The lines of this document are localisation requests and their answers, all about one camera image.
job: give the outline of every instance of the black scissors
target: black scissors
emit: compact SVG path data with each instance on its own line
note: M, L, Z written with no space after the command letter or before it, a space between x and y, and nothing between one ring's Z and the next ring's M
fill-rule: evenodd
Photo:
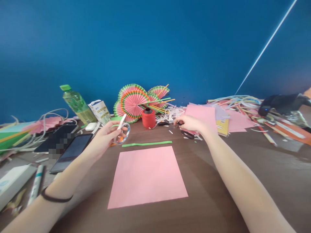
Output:
M177 122L177 125L181 126L183 125L184 123L180 123L179 121ZM158 123L159 126L163 126L163 125L172 125L171 123L169 123L167 120L166 121L163 121L163 122L160 122ZM194 139L194 135L187 132L187 131L184 131L184 130L180 130L181 133L183 134L183 136L185 136L186 138L189 138L189 139Z

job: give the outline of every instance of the hand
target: hand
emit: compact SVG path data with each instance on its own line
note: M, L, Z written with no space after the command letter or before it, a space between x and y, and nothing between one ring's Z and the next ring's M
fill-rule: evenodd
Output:
M177 117L174 121L174 125L177 125L177 122L180 122L182 125L180 128L192 130L192 131L199 131L201 132L204 128L207 127L207 124L203 121L189 115L181 115L180 117Z
M117 126L112 127L118 124L120 124L120 121L109 121L97 132L93 140L78 158L95 159L97 161L103 156L115 137L121 136L125 138L126 135L122 130L126 132L127 127L123 127L122 130L117 130Z

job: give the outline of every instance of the black smartphone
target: black smartphone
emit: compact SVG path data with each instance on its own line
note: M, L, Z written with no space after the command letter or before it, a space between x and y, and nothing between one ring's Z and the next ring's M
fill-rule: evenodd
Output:
M50 173L53 174L65 170L66 167L84 151L90 143L92 136L93 134L81 134L76 136L51 168Z
M48 135L48 138L39 145L34 153L48 153L49 150L56 150L59 147L66 149L71 140L74 138L74 133L79 126L77 125L63 125L60 126L54 133Z

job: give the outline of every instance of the blue wall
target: blue wall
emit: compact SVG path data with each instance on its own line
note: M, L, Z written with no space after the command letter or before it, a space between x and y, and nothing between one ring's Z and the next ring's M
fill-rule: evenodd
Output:
M266 98L310 87L311 1L298 0L238 94Z
M291 3L0 1L0 123L68 108L62 84L110 112L129 83L178 105L234 94Z

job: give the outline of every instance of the green plastic bottle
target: green plastic bottle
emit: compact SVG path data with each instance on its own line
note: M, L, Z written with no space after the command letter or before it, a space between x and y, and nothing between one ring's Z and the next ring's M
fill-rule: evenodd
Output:
M85 125L97 121L93 112L85 103L80 93L73 91L69 85L61 85L60 88L64 91L63 98L66 103Z

